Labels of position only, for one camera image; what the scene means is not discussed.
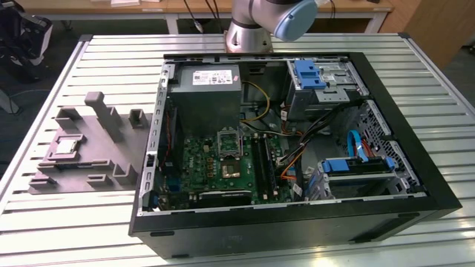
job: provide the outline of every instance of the blue drive bracket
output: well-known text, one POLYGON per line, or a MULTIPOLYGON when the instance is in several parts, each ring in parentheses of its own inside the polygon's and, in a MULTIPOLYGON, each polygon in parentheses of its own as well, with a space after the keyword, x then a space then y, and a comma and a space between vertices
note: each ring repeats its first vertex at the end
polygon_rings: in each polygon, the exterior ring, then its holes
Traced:
POLYGON ((301 88, 305 90, 326 89, 327 83, 321 80, 321 70, 311 60, 295 60, 295 75, 301 80, 301 88))
POLYGON ((347 160, 345 159, 326 160, 322 162, 322 167, 325 169, 325 172, 350 170, 347 160))

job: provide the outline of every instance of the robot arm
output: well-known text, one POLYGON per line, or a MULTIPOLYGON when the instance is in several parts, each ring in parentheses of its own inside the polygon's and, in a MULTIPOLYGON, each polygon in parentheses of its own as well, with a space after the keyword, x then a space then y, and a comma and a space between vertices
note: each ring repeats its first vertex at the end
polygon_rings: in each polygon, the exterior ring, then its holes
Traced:
POLYGON ((286 42, 295 41, 311 27, 317 14, 315 0, 235 0, 229 52, 270 52, 270 33, 286 42))

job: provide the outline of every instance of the blue plastic clip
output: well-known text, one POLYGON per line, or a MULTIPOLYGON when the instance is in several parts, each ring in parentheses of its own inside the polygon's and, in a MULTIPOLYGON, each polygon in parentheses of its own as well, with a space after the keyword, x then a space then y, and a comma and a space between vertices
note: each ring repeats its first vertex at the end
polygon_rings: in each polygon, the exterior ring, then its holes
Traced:
POLYGON ((387 167, 390 168, 390 170, 395 169, 395 163, 394 163, 394 160, 391 157, 386 157, 386 164, 387 164, 387 167))
POLYGON ((349 155, 350 155, 350 157, 355 156, 354 145, 353 145, 353 142, 351 142, 354 139, 355 139, 358 156, 362 158, 363 162, 367 162, 369 158, 367 158, 367 156, 365 154, 365 150, 363 150, 362 137, 359 136, 359 133, 358 133, 357 130, 351 130, 349 132, 349 138, 347 138, 349 155))
POLYGON ((327 160, 327 162, 330 162, 333 171, 349 171, 350 170, 347 160, 327 160))
POLYGON ((325 89, 327 83, 321 80, 321 70, 311 60, 295 60, 295 74, 301 80, 301 88, 305 90, 325 89))
POLYGON ((330 172, 333 170, 329 161, 322 162, 322 167, 325 168, 325 172, 330 172))

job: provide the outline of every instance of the table leg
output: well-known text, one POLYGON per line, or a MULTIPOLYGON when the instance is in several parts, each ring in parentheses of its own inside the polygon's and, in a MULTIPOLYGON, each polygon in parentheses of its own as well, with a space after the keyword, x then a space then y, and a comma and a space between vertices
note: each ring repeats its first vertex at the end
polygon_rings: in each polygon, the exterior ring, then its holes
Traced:
POLYGON ((0 90, 0 107, 7 111, 10 114, 15 114, 19 110, 18 105, 15 104, 14 100, 10 99, 8 95, 4 91, 0 90))
POLYGON ((377 12, 366 27, 365 33, 378 33, 386 19, 386 12, 377 12))
POLYGON ((167 20, 169 34, 181 34, 179 33, 179 24, 178 22, 178 14, 167 13, 165 14, 165 19, 167 20))

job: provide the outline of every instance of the ram slot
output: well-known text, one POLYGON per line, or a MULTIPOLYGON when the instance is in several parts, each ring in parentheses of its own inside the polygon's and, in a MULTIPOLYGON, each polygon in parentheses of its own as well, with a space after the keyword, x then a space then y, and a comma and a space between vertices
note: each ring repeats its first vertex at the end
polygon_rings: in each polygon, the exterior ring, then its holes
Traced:
POLYGON ((275 182, 275 171, 274 171, 274 163, 271 158, 271 153, 269 149, 269 142, 267 138, 259 139, 261 147, 265 151, 262 154, 262 161, 265 162, 266 166, 266 178, 267 178, 267 187, 269 187, 269 194, 277 196, 278 189, 277 189, 277 182, 275 182))
POLYGON ((267 200, 269 196, 269 186, 267 186, 267 175, 266 175, 266 163, 262 160, 262 155, 266 151, 262 149, 259 138, 254 138, 251 141, 253 149, 253 162, 255 170, 255 181, 258 186, 258 195, 261 200, 267 200))

